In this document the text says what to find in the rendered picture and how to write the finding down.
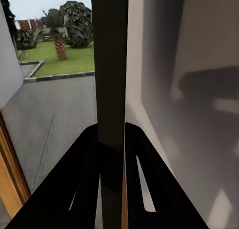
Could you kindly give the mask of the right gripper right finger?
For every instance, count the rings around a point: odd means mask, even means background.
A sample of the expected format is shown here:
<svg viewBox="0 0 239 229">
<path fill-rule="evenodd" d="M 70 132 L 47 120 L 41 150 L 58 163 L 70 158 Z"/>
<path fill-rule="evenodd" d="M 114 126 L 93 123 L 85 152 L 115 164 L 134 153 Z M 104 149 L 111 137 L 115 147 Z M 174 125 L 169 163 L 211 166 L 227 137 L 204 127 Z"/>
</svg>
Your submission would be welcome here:
<svg viewBox="0 0 239 229">
<path fill-rule="evenodd" d="M 156 212 L 144 209 L 138 156 Z M 128 229 L 209 229 L 144 131 L 125 123 Z"/>
</svg>

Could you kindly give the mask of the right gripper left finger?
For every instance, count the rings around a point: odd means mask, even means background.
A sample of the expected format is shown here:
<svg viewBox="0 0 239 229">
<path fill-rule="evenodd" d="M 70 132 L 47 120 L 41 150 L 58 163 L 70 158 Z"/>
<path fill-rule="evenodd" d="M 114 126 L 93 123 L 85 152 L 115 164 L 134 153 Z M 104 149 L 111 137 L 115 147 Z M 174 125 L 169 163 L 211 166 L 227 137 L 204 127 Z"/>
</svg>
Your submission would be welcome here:
<svg viewBox="0 0 239 229">
<path fill-rule="evenodd" d="M 86 128 L 5 229 L 95 229 L 98 124 Z"/>
</svg>

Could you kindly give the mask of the poster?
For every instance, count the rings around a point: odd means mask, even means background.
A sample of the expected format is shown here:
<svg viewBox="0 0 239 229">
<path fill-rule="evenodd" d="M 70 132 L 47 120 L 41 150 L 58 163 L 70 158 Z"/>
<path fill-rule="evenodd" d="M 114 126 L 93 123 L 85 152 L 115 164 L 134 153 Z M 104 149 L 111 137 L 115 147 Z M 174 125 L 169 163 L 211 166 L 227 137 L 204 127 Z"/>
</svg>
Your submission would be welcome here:
<svg viewBox="0 0 239 229">
<path fill-rule="evenodd" d="M 91 0 L 103 229 L 121 229 L 128 0 Z"/>
</svg>

